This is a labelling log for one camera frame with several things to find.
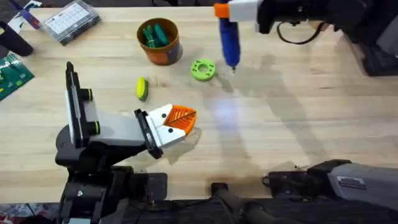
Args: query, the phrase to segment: plastic storage box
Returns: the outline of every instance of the plastic storage box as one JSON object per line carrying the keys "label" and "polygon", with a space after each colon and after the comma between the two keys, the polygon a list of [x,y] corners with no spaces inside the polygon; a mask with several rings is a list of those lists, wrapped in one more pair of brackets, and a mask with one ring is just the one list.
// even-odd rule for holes
{"label": "plastic storage box", "polygon": [[58,14],[40,23],[43,30],[62,45],[67,45],[100,21],[95,10],[82,0],[75,0]]}

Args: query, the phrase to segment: orange cup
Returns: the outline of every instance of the orange cup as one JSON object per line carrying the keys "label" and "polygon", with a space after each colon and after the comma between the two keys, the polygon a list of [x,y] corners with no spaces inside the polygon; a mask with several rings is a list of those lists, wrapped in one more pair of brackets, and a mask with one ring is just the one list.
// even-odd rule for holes
{"label": "orange cup", "polygon": [[[155,24],[159,24],[169,39],[169,45],[165,47],[152,48],[146,46],[146,38],[142,30],[150,25],[154,28]],[[171,65],[177,62],[181,57],[181,46],[178,37],[178,29],[173,21],[164,18],[153,18],[141,24],[137,30],[137,39],[142,49],[146,53],[148,59],[156,65]]]}

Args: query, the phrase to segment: green gear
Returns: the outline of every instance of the green gear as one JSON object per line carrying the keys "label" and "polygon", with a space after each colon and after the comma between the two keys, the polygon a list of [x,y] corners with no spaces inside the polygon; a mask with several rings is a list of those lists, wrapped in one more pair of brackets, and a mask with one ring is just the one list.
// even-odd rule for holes
{"label": "green gear", "polygon": [[191,73],[199,81],[208,81],[216,75],[216,65],[209,59],[201,58],[192,63]]}

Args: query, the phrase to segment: blue marker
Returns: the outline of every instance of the blue marker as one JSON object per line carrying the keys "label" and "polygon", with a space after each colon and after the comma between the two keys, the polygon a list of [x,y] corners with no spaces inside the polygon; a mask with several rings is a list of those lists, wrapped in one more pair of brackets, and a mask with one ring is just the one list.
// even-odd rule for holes
{"label": "blue marker", "polygon": [[[228,3],[228,0],[220,0],[220,3]],[[230,22],[228,18],[220,18],[220,36],[225,62],[235,72],[241,56],[238,23]]]}
{"label": "blue marker", "polygon": [[9,0],[9,2],[19,11],[19,14],[34,28],[40,29],[40,22],[30,12],[20,6],[15,0]]}

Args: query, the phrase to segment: white label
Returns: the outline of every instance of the white label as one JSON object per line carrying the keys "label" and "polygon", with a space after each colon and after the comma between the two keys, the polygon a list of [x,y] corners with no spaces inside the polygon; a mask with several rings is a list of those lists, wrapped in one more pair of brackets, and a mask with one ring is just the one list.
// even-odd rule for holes
{"label": "white label", "polygon": [[60,34],[89,14],[90,13],[79,4],[73,3],[51,19],[45,21],[45,23],[54,30],[54,32]]}
{"label": "white label", "polygon": [[361,178],[337,176],[337,181],[342,187],[366,190],[365,181]]}

